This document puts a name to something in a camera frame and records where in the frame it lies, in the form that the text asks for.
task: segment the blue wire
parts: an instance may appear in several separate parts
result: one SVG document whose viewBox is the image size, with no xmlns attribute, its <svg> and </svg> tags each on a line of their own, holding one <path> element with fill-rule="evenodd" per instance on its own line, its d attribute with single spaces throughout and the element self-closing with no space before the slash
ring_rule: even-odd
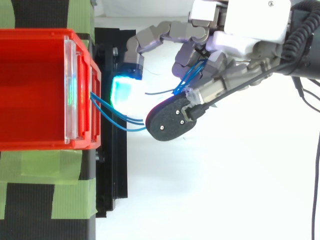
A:
<svg viewBox="0 0 320 240">
<path fill-rule="evenodd" d="M 185 81 L 185 84 L 179 86 L 179 88 L 176 88 L 174 94 L 181 93 L 182 90 L 198 75 L 198 73 L 200 73 L 204 69 L 206 62 L 207 61 L 203 62 L 200 66 L 198 66 L 198 68 L 195 70 L 195 72 L 188 78 L 187 81 Z"/>
<path fill-rule="evenodd" d="M 190 69 L 189 71 L 184 75 L 183 79 L 181 80 L 181 82 L 179 83 L 179 85 L 174 89 L 173 94 L 177 94 L 177 90 L 180 88 L 180 86 L 184 83 L 184 81 L 186 80 L 186 78 L 188 77 L 188 75 L 195 69 L 195 67 L 201 63 L 207 61 L 207 59 L 200 59 L 198 60 Z"/>
<path fill-rule="evenodd" d="M 98 101 L 100 104 L 102 104 L 104 106 L 104 104 L 102 102 L 104 102 L 101 98 L 99 98 L 98 96 L 95 97 L 95 96 L 91 96 L 94 100 Z M 129 119 L 127 119 L 126 117 L 124 117 L 120 112 L 119 112 L 120 115 L 116 114 L 117 117 L 119 117 L 120 119 L 126 121 L 127 123 L 130 123 L 130 124 L 134 124 L 134 125 L 139 125 L 139 126 L 144 126 L 145 124 L 142 122 L 142 123 L 139 123 L 139 122 L 136 122 L 136 121 L 131 121 Z"/>
<path fill-rule="evenodd" d="M 115 121 L 113 121 L 104 111 L 102 111 L 102 109 L 98 106 L 98 104 L 96 103 L 95 99 L 91 98 L 92 103 L 94 104 L 94 106 L 99 110 L 99 112 L 113 125 L 115 125 L 117 128 L 124 130 L 126 132 L 140 132 L 142 130 L 145 130 L 146 127 L 143 128 L 139 128 L 139 129 L 127 129 L 121 125 L 119 125 L 118 123 L 116 123 Z"/>
<path fill-rule="evenodd" d="M 134 121 L 134 122 L 143 122 L 142 119 L 134 119 L 131 117 L 128 117 L 126 115 L 123 115 L 122 113 L 118 112 L 117 110 L 115 110 L 109 103 L 103 101 L 100 97 L 98 97 L 97 95 L 95 95 L 93 92 L 91 92 L 91 97 L 95 100 L 97 100 L 100 104 L 102 104 L 103 106 L 105 106 L 108 110 L 110 110 L 111 112 L 113 112 L 114 114 L 116 114 L 119 118 L 125 120 L 125 121 Z"/>
</svg>

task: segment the coiled black cable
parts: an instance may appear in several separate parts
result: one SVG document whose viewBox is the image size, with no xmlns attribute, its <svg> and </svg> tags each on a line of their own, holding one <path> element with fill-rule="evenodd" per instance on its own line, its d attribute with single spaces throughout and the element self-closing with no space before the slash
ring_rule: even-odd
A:
<svg viewBox="0 0 320 240">
<path fill-rule="evenodd" d="M 307 39 L 320 26 L 320 2 L 305 0 L 292 7 L 294 10 L 310 12 L 303 24 L 290 34 L 283 46 L 281 58 L 292 62 L 298 58 L 298 53 Z"/>
</svg>

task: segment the green tape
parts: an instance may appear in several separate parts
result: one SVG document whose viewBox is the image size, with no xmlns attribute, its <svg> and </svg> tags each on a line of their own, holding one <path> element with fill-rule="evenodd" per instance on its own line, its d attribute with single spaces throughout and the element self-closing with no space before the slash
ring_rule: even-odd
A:
<svg viewBox="0 0 320 240">
<path fill-rule="evenodd" d="M 14 29 L 16 25 L 11 0 L 0 0 L 0 29 Z"/>
<path fill-rule="evenodd" d="M 54 186 L 52 219 L 90 219 L 96 213 L 95 178 Z"/>
<path fill-rule="evenodd" d="M 7 199 L 7 183 L 0 182 L 0 220 L 5 219 L 6 199 Z"/>
<path fill-rule="evenodd" d="M 95 12 L 88 0 L 69 0 L 67 28 L 89 34 L 95 42 Z"/>
<path fill-rule="evenodd" d="M 4 151 L 0 159 L 0 182 L 75 185 L 81 162 L 81 150 Z"/>
<path fill-rule="evenodd" d="M 54 177 L 60 174 L 60 158 L 54 151 L 39 151 L 36 154 L 26 151 L 21 158 L 21 175 L 35 177 Z"/>
<path fill-rule="evenodd" d="M 84 43 L 84 45 L 86 46 L 87 49 L 89 49 L 89 40 L 82 40 L 82 42 Z"/>
</svg>

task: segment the red container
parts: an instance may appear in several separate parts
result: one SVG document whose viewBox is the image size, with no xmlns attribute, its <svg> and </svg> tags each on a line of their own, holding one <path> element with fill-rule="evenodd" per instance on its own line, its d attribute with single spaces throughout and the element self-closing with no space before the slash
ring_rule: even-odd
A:
<svg viewBox="0 0 320 240">
<path fill-rule="evenodd" d="M 0 151 L 95 149 L 101 72 L 69 29 L 0 29 Z"/>
</svg>

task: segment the screw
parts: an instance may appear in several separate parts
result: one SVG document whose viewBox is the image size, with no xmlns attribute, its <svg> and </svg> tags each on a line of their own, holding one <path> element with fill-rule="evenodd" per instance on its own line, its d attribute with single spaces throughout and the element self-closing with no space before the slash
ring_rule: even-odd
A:
<svg viewBox="0 0 320 240">
<path fill-rule="evenodd" d="M 113 53 L 113 56 L 114 57 L 117 57 L 118 56 L 118 48 L 117 47 L 114 47 L 113 49 L 112 49 L 112 53 Z"/>
</svg>

